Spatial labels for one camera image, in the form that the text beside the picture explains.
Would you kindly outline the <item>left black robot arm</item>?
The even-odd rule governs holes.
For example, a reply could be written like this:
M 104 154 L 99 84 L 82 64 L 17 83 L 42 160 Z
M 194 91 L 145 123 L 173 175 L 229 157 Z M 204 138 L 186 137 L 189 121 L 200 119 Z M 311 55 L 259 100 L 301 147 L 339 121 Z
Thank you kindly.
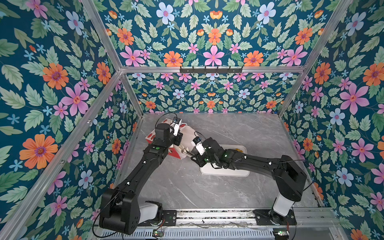
M 97 216 L 99 227 L 131 235 L 144 223 L 162 224 L 163 205 L 146 201 L 139 204 L 139 195 L 152 173 L 169 154 L 169 148 L 179 146 L 183 134 L 182 120 L 177 116 L 171 123 L 156 123 L 155 138 L 143 150 L 143 156 L 133 171 L 117 187 L 102 195 L 101 211 Z

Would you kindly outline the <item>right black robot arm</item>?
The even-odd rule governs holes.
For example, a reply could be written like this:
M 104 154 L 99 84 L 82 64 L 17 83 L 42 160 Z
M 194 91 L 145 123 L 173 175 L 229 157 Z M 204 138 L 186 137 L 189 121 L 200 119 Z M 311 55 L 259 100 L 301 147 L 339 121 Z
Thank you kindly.
M 272 209 L 263 216 L 275 225 L 288 223 L 290 214 L 293 213 L 292 206 L 302 200 L 307 181 L 307 175 L 297 164 L 297 160 L 287 155 L 263 158 L 234 149 L 224 149 L 212 138 L 202 141 L 200 137 L 195 137 L 191 144 L 191 160 L 199 167 L 211 164 L 214 169 L 249 171 L 275 180 L 279 194 Z

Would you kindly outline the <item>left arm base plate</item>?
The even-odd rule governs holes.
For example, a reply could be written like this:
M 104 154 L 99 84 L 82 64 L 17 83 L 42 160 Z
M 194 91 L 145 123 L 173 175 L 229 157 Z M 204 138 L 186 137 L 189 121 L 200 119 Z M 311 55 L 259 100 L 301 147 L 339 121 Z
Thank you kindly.
M 163 210 L 153 220 L 147 220 L 139 224 L 139 227 L 174 227 L 176 225 L 178 212 L 176 210 Z

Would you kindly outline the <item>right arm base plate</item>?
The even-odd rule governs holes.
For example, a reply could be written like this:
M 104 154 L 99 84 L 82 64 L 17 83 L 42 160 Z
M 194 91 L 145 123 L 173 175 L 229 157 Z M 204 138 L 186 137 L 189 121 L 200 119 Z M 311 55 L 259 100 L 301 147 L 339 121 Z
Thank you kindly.
M 259 226 L 295 226 L 297 225 L 296 216 L 293 209 L 290 209 L 286 216 L 281 216 L 273 209 L 253 210 L 256 222 Z

